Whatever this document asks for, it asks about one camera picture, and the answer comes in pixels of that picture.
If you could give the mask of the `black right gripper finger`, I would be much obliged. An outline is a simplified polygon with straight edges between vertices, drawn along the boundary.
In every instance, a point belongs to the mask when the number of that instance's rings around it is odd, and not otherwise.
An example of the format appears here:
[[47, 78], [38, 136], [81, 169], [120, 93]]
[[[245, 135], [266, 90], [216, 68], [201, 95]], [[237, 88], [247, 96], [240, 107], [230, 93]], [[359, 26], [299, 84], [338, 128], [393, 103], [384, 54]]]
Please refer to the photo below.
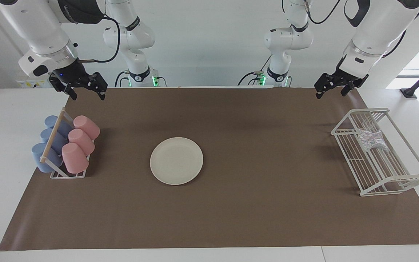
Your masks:
[[77, 100], [77, 94], [73, 90], [73, 87], [70, 84], [64, 85], [64, 83], [60, 81], [60, 79], [58, 79], [55, 74], [49, 75], [49, 82], [57, 92], [63, 92], [67, 94], [72, 100]]
[[106, 98], [106, 91], [108, 84], [104, 80], [103, 76], [99, 72], [95, 72], [87, 76], [86, 89], [89, 91], [94, 91], [100, 98], [104, 101]]

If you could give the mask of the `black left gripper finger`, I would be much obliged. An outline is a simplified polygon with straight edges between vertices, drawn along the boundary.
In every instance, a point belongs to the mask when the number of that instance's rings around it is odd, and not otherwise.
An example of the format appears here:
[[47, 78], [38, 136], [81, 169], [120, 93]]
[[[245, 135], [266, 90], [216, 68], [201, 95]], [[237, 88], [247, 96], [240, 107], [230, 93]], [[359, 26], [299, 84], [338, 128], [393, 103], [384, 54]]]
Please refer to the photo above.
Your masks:
[[321, 97], [324, 95], [324, 93], [326, 93], [326, 91], [332, 90], [340, 84], [340, 76], [336, 76], [335, 74], [329, 75], [328, 73], [323, 73], [314, 84], [314, 88], [316, 90], [316, 98], [321, 99]]
[[352, 91], [355, 88], [359, 88], [360, 87], [360, 81], [356, 80], [356, 81], [348, 81], [348, 83], [346, 83], [342, 90], [341, 90], [341, 95], [343, 97], [345, 97], [350, 91]]

